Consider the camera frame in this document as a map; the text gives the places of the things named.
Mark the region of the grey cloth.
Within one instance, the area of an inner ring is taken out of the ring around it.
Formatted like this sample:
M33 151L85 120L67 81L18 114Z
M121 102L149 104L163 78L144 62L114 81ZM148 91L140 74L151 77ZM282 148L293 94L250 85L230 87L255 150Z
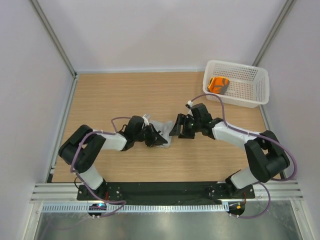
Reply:
M174 123L172 121L167 122L159 122L155 120L150 121L151 124L155 127L157 131L160 131L160 135L167 141L167 143L157 145L157 148L168 148L171 145L172 136L170 136L170 132L174 127Z

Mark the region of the orange grey giraffe towel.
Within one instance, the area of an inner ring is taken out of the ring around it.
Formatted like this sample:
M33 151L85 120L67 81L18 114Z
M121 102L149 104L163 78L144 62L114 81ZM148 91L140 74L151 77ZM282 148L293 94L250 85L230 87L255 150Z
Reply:
M207 90L213 94L224 95L229 87L229 84L230 80L226 77L211 77L207 85Z

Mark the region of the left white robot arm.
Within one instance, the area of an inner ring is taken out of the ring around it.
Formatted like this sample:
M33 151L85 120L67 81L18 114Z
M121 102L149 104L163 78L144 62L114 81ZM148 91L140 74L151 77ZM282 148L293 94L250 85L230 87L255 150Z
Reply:
M101 200L106 194L106 181L98 173L94 162L102 150L127 151L136 142L143 142L148 148L167 148L171 144L170 131L172 121L158 122L150 120L148 115L134 115L128 118L121 130L105 132L81 125L62 144L58 155L69 166L72 173L88 187L88 194L95 200Z

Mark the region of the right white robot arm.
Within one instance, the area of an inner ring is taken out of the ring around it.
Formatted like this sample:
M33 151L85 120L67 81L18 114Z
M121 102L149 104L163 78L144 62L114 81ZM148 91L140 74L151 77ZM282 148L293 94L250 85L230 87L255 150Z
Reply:
M237 198L254 183L266 183L290 166L290 160L272 131L251 132L227 125L222 118L212 118L206 106L198 103L187 115L178 114L170 136L194 139L196 133L235 145L245 151L248 167L225 179L225 192Z

